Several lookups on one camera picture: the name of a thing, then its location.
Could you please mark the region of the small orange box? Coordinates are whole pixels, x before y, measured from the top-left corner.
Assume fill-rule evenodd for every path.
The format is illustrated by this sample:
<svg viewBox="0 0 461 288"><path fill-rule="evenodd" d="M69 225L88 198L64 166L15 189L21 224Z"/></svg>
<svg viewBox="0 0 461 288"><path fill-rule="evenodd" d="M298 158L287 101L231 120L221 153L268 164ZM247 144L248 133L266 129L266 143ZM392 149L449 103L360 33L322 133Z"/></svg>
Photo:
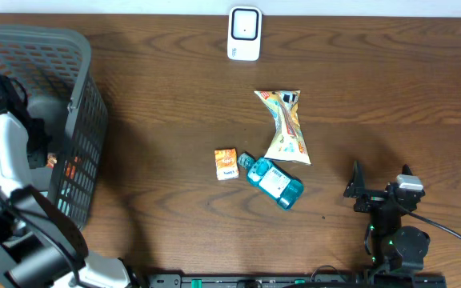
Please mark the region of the small orange box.
<svg viewBox="0 0 461 288"><path fill-rule="evenodd" d="M237 151L235 148L214 151L216 177L219 181L239 177Z"/></svg>

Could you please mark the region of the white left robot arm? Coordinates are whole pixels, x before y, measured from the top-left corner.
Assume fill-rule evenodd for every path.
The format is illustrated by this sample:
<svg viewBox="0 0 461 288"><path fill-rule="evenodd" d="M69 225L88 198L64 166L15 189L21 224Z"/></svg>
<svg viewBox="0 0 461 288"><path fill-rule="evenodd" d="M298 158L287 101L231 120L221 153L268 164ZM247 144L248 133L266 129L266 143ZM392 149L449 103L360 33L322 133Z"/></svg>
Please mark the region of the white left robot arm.
<svg viewBox="0 0 461 288"><path fill-rule="evenodd" d="M140 287L120 258L87 248L78 227L33 186L51 137L22 84L0 75L0 283L5 287Z"/></svg>

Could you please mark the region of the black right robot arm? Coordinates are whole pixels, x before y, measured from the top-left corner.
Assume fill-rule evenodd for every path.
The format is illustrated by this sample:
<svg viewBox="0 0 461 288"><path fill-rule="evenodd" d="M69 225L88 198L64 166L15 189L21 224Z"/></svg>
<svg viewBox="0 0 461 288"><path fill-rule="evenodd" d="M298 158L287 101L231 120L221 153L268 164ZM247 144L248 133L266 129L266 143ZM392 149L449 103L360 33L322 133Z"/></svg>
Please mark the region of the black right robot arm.
<svg viewBox="0 0 461 288"><path fill-rule="evenodd" d="M416 210L425 195L423 184L409 166L382 190L366 188L362 166L354 162L343 196L353 198L355 212L370 215L367 253L375 258L373 275L409 276L423 268L430 238L418 228L403 226L402 216Z"/></svg>

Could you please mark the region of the teal mouthwash bottle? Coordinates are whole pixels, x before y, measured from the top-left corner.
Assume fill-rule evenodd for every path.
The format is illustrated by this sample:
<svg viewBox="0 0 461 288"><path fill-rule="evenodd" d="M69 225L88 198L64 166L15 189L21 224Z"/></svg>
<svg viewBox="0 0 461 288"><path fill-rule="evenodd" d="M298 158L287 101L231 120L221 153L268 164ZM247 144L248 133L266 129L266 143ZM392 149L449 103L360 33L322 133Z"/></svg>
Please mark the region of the teal mouthwash bottle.
<svg viewBox="0 0 461 288"><path fill-rule="evenodd" d="M290 210L304 191L303 184L276 166L270 159L254 159L248 153L238 157L247 172L247 181L271 197L283 210Z"/></svg>

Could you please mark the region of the yellow snack bag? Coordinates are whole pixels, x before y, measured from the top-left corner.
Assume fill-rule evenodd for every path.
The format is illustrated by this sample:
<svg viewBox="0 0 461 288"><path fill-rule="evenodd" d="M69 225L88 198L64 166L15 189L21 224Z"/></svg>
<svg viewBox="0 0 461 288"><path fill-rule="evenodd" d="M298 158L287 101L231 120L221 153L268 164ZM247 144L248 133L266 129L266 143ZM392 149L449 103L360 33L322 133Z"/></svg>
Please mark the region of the yellow snack bag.
<svg viewBox="0 0 461 288"><path fill-rule="evenodd" d="M275 135L265 154L280 162L310 165L307 145L298 117L300 90L255 91L275 122Z"/></svg>

